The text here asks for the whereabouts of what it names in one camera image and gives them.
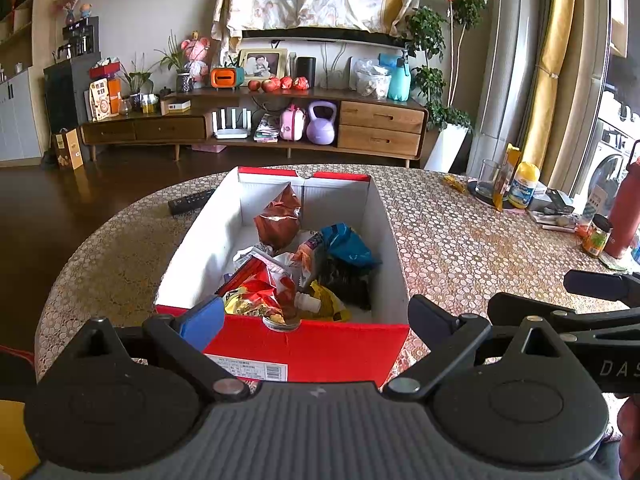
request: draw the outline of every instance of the floral tablecloth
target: floral tablecloth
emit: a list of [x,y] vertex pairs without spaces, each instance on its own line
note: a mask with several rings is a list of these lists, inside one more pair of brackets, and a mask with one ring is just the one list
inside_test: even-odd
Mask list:
[[[621,304],[568,294],[569,269],[603,271],[575,237],[542,230],[527,214],[499,213],[421,170],[355,164],[281,166],[301,176],[315,171],[365,173],[386,206],[409,295],[423,294],[453,315],[485,315],[489,298],[505,291],[578,312],[604,312]],[[152,312],[162,275],[196,218],[172,218],[168,200],[216,186],[225,173],[162,189],[123,209],[74,253],[60,272],[36,331],[38,377],[91,316],[117,325],[141,324]],[[428,350],[410,332],[391,371],[394,376]],[[607,397],[612,411],[620,402]]]

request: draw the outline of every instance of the red and white box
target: red and white box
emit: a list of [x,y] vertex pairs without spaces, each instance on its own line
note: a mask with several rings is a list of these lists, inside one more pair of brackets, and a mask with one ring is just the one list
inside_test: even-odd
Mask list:
[[225,316],[204,353],[249,379],[293,382],[374,381],[381,386],[408,334],[409,298],[393,231],[373,179],[367,175],[235,168],[202,209],[174,254],[156,296],[156,309],[179,315],[215,294],[233,256],[258,242],[254,217],[291,183],[302,203],[304,230],[344,222],[382,263],[369,275],[370,322],[303,320],[275,332],[261,318]]

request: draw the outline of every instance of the white floor air conditioner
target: white floor air conditioner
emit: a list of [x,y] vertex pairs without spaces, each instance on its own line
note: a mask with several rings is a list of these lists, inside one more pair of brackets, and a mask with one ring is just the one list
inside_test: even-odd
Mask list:
[[536,64],[540,0],[494,0],[489,54],[466,174],[501,162],[518,138]]

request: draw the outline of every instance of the gray ribbed surface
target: gray ribbed surface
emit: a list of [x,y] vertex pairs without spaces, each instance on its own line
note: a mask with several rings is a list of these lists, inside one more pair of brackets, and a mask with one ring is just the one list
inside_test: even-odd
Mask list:
[[[29,478],[92,476],[46,463]],[[94,478],[606,480],[587,464],[529,473],[479,462],[446,442],[420,406],[386,400],[369,383],[265,383],[255,398],[213,409],[197,436],[172,455]]]

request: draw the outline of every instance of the hand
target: hand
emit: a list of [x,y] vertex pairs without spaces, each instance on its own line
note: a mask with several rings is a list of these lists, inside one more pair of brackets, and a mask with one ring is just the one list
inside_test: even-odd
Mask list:
[[634,396],[629,397],[618,412],[620,441],[620,478],[631,480],[640,469],[640,408]]

